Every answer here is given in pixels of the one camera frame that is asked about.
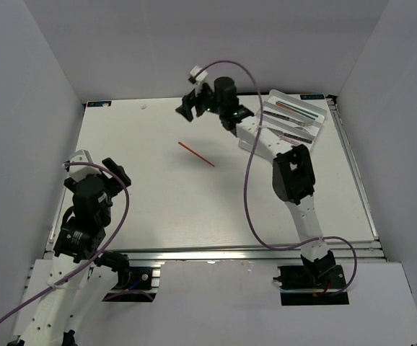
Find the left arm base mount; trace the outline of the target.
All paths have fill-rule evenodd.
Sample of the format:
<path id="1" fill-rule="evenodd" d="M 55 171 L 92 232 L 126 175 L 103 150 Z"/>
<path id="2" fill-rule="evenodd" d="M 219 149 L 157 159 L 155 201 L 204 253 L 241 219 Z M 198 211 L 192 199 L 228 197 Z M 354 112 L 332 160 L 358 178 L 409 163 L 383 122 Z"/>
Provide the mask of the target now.
<path id="1" fill-rule="evenodd" d="M 151 303 L 155 299 L 156 293 L 151 293 L 152 267 L 131 266 L 128 256 L 119 252 L 103 252 L 94 263 L 113 274 L 115 285 L 103 301 Z"/>

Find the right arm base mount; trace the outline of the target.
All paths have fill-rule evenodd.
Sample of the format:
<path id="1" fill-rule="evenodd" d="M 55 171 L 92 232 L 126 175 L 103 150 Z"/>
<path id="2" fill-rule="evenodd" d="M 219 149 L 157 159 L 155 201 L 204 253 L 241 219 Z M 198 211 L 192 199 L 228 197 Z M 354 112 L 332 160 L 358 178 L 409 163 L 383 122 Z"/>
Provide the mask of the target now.
<path id="1" fill-rule="evenodd" d="M 280 266 L 273 282 L 280 290 L 282 306 L 349 305 L 347 292 L 337 293 L 346 286 L 346 278 L 340 265 L 317 282 L 301 265 Z"/>

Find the green chopstick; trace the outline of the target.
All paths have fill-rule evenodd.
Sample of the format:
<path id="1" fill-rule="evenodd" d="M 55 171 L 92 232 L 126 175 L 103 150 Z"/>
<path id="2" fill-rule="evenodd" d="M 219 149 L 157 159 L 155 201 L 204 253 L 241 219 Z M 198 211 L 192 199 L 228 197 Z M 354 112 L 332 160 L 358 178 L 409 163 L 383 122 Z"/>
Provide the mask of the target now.
<path id="1" fill-rule="evenodd" d="M 292 107 L 291 105 L 284 104 L 283 102 L 277 102 L 276 106 L 282 107 L 282 108 L 284 108 L 284 109 L 286 109 L 290 112 L 295 112 L 295 113 L 300 114 L 302 116 L 305 116 L 305 117 L 308 117 L 308 118 L 311 118 L 311 119 L 315 119 L 315 116 L 313 114 L 308 113 L 304 110 Z"/>
<path id="2" fill-rule="evenodd" d="M 298 108 L 298 109 L 301 109 L 301 110 L 304 110 L 304 111 L 306 111 L 306 112 L 308 112 L 308 113 L 311 113 L 311 114 L 313 114 L 314 116 L 315 116 L 315 118 L 317 118 L 318 116 L 319 116 L 319 114 L 317 114 L 317 113 L 315 113 L 315 112 L 311 112 L 310 110 L 308 110 L 308 109 L 305 109 L 305 108 L 300 108 L 300 107 L 298 107 L 298 106 L 296 106 L 296 105 L 292 105 L 292 104 L 288 104 L 288 103 L 285 103 L 285 102 L 283 102 L 284 104 L 287 104 L 287 105 L 291 105 L 292 107 L 295 107 L 295 108 Z"/>

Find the fork with dark handle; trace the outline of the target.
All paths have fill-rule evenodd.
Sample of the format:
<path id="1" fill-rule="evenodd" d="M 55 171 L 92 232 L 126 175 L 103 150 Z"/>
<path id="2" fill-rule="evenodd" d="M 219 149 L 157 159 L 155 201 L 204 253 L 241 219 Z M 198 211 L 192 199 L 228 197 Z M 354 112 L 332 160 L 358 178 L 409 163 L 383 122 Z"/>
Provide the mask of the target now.
<path id="1" fill-rule="evenodd" d="M 276 112 L 270 112 L 270 111 L 267 111 L 267 110 L 264 110 L 263 111 L 263 114 L 264 115 L 271 116 L 271 117 L 274 117 L 274 118 L 277 118 L 277 119 L 280 119 L 280 120 L 289 121 L 290 123 L 294 123 L 294 124 L 297 124 L 298 122 L 303 122 L 303 121 L 297 120 L 297 119 L 295 119 L 293 117 L 289 117 L 287 115 L 278 114 Z"/>

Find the orange chopstick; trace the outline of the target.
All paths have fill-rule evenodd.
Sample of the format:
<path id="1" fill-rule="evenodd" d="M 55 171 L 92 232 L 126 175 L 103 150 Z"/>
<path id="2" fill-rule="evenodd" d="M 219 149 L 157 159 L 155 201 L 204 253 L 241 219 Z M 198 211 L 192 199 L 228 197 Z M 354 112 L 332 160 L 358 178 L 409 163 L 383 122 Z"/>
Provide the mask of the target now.
<path id="1" fill-rule="evenodd" d="M 286 110 L 288 110 L 290 112 L 295 112 L 297 114 L 304 115 L 304 113 L 301 110 L 298 110 L 296 108 L 290 107 L 290 106 L 288 106 L 288 105 L 286 105 L 284 103 L 276 102 L 275 105 L 278 106 L 278 107 L 284 108 L 284 109 L 286 109 Z"/>
<path id="2" fill-rule="evenodd" d="M 211 167 L 215 167 L 215 165 L 209 161 L 208 159 L 206 159 L 205 157 L 201 156 L 199 153 L 197 153 L 196 151 L 194 151 L 192 148 L 190 148 L 189 146 L 185 145 L 184 143 L 182 143 L 181 141 L 177 142 L 180 146 L 182 146 L 185 150 L 189 151 L 190 153 L 192 153 L 194 156 L 198 157 L 200 160 L 204 161 L 205 163 L 207 163 L 209 166 Z"/>

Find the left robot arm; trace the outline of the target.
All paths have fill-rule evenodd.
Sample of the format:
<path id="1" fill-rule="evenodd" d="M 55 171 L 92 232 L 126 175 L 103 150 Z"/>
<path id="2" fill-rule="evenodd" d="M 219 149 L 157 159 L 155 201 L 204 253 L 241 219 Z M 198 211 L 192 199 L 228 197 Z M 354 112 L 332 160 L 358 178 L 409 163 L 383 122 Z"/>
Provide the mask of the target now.
<path id="1" fill-rule="evenodd" d="M 72 205 L 53 248 L 47 288 L 14 345 L 75 345 L 107 292 L 130 279 L 126 257 L 106 251 L 113 237 L 105 229 L 113 198 L 131 186 L 131 179 L 111 158 L 94 164 L 87 151 L 77 151 L 64 168 Z"/>

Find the knife with dark handle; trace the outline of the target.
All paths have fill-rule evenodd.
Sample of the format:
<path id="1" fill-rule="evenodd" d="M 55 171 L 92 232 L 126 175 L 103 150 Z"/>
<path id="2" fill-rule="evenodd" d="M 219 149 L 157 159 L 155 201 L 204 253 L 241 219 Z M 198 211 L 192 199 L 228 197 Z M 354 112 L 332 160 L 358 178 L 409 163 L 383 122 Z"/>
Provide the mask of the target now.
<path id="1" fill-rule="evenodd" d="M 301 142 L 303 142 L 303 143 L 312 144 L 312 140 L 310 140 L 310 139 L 308 139 L 308 138 L 303 138 L 303 137 L 300 137 L 300 136 L 296 136 L 296 135 L 294 135 L 294 134 L 286 133 L 286 132 L 283 132 L 283 131 L 281 131 L 281 130 L 276 130 L 276 129 L 274 129 L 274 128 L 269 128 L 269 130 L 270 130 L 272 133 L 274 133 L 274 134 L 276 134 L 277 136 L 279 136 L 279 137 L 289 138 L 289 139 L 293 139 L 293 140 L 295 140 L 295 141 L 301 141 Z"/>

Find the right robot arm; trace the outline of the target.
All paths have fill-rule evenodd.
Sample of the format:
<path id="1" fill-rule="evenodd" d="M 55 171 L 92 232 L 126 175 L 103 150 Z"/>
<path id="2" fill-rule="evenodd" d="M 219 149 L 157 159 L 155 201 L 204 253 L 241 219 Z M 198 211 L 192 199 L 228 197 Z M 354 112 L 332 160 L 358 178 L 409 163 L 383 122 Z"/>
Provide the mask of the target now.
<path id="1" fill-rule="evenodd" d="M 219 77 L 211 88 L 203 77 L 189 78 L 193 90 L 176 109 L 188 121 L 205 112 L 219 116 L 221 124 L 236 138 L 259 149 L 272 166 L 272 188 L 291 213 L 300 240 L 304 281 L 318 288 L 328 281 L 335 257 L 315 212 L 315 174 L 308 148 L 290 146 L 260 124 L 254 113 L 240 104 L 234 80 Z"/>

